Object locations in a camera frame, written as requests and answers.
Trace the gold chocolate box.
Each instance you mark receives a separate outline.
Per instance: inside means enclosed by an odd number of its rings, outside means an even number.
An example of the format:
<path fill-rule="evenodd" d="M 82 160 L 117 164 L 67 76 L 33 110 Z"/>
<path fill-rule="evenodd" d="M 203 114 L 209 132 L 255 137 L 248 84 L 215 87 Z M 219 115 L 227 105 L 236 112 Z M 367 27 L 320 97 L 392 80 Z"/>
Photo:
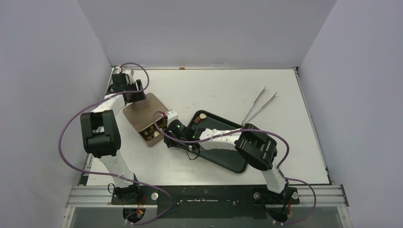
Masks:
<path fill-rule="evenodd" d="M 146 126 L 145 128 L 138 131 L 140 137 L 148 147 L 155 146 L 158 142 L 162 141 L 164 136 L 160 133 L 157 128 L 161 128 L 165 130 L 167 127 L 166 121 L 158 121 L 157 127 L 152 123 Z"/>

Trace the brown box lid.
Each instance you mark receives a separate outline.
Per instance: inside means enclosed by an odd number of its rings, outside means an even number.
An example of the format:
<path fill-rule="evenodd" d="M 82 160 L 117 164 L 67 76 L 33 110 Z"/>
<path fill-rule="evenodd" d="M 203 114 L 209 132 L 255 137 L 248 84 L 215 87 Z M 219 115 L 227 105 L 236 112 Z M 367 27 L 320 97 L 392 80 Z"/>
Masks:
<path fill-rule="evenodd" d="M 139 133 L 153 124 L 153 114 L 156 111 L 167 111 L 168 108 L 153 93 L 147 93 L 146 98 L 129 104 L 123 109 L 123 114 L 132 127 Z"/>

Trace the metal tongs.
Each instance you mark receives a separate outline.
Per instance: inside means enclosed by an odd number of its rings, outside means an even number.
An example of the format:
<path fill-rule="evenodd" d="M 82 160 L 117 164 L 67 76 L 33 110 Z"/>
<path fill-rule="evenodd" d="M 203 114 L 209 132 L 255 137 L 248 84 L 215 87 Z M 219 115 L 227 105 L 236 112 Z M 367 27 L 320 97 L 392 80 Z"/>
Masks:
<path fill-rule="evenodd" d="M 276 96 L 278 95 L 277 91 L 271 91 L 271 94 L 269 94 L 269 92 L 270 92 L 270 90 L 268 90 L 266 86 L 263 86 L 263 88 L 258 92 L 258 94 L 257 94 L 256 98 L 254 99 L 254 101 L 252 102 L 252 105 L 249 108 L 247 114 L 241 121 L 242 125 L 252 121 L 267 106 L 269 106 L 272 103 L 272 101 L 276 98 Z"/>

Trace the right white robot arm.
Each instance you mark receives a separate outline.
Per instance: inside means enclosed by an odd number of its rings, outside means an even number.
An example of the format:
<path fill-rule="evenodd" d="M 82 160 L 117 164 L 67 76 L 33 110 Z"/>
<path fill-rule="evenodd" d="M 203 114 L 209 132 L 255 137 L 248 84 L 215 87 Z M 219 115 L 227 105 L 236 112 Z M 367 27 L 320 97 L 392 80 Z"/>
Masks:
<path fill-rule="evenodd" d="M 273 135 L 252 124 L 233 130 L 186 127 L 178 119 L 168 122 L 163 131 L 167 147 L 179 147 L 187 151 L 234 151 L 249 166 L 261 171 L 275 203 L 288 204 L 299 200 L 296 188 L 280 169 L 275 158 L 278 154 L 277 142 Z"/>

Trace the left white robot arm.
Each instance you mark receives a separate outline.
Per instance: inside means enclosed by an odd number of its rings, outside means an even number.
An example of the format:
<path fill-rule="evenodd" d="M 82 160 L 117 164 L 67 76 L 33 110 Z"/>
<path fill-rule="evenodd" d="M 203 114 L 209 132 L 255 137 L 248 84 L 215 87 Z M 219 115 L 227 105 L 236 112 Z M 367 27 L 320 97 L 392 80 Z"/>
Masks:
<path fill-rule="evenodd" d="M 119 151 L 122 142 L 115 116 L 128 103 L 144 100 L 145 94 L 141 80 L 134 79 L 133 70 L 122 70 L 111 78 L 105 100 L 80 116 L 83 146 L 113 174 L 114 199 L 124 204 L 137 204 L 142 199 L 142 191 Z"/>

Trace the black plastic tray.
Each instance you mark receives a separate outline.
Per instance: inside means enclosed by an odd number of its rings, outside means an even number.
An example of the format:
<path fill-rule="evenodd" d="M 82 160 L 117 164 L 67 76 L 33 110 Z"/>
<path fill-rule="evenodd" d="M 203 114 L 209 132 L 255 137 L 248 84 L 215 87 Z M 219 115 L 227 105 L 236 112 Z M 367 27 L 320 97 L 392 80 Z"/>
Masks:
<path fill-rule="evenodd" d="M 199 117 L 202 113 L 206 114 L 207 117 L 201 119 L 198 123 L 194 123 L 194 119 Z M 242 128 L 243 126 L 205 110 L 199 110 L 193 115 L 188 127 L 192 129 L 209 128 L 217 130 L 235 130 Z M 200 157 L 236 174 L 243 173 L 248 165 L 245 159 L 237 151 L 232 150 L 204 150 L 201 152 Z"/>

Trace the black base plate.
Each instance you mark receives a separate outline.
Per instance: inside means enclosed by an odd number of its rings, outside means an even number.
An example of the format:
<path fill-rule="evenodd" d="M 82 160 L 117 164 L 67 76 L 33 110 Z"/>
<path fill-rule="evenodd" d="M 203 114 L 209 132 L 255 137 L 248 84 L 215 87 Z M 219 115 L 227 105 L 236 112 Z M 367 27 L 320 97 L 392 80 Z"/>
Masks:
<path fill-rule="evenodd" d="M 124 214 L 142 217 L 155 206 L 163 219 L 231 219 L 271 216 L 287 220 L 290 206 L 300 203 L 297 188 L 277 194 L 266 185 L 140 186 L 134 192 L 114 188 L 111 204 L 124 206 Z"/>

